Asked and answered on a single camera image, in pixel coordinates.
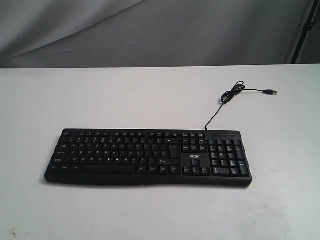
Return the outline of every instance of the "white table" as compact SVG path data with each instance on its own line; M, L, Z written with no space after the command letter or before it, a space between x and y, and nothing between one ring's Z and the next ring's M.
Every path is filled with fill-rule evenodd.
M48 184L64 128L239 130L252 184ZM0 69L0 239L318 240L320 65Z

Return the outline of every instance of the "acer keyboard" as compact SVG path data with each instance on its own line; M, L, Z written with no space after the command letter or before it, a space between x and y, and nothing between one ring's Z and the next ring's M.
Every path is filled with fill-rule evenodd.
M64 129L45 172L77 185L232 185L252 181L240 132Z

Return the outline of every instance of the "keyboard frame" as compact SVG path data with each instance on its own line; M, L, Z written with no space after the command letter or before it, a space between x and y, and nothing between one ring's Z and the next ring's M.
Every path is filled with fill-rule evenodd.
M239 131L229 130L175 130L175 129L88 129L88 128L66 128L62 131L75 132L119 132L119 133L178 133L180 134L180 156L182 154L181 141L182 133L188 134L204 134L207 154L209 154L208 140L223 139L223 140L240 140L244 154L244 160L248 170L248 177L239 176L213 176L212 167L210 167L210 176L194 176L183 175L183 165L180 161L180 175L153 175L153 174L83 174L83 173L52 173L46 170L44 177L47 182L58 184L71 185L96 185L96 186L136 186L136 185L224 185L224 186L248 186L252 182L252 175L248 164L247 155L243 140Z

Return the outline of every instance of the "fabric backdrop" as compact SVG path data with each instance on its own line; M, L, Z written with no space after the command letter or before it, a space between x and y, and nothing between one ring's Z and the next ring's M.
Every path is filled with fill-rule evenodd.
M0 68L287 64L313 0L0 0Z

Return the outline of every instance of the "keyboard cable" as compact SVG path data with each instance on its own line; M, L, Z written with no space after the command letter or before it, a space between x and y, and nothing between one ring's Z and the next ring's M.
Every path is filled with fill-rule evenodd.
M229 103L234 98L234 96L238 95L242 91L256 91L256 92L261 92L261 93L266 94L266 95L277 95L278 94L277 91L274 91L274 90L271 90L271 89L267 89L267 90L245 89L246 86L244 84L245 84L244 81L238 81L230 91L226 91L224 94L222 94L222 96L220 98L221 105L220 105L219 109L216 111L216 113L212 116L210 121L208 121L208 123L205 125L204 129L206 131L208 130L207 126L211 123L211 121L214 119L214 117L217 116L217 114L219 113L221 108L224 105L226 105L227 103Z

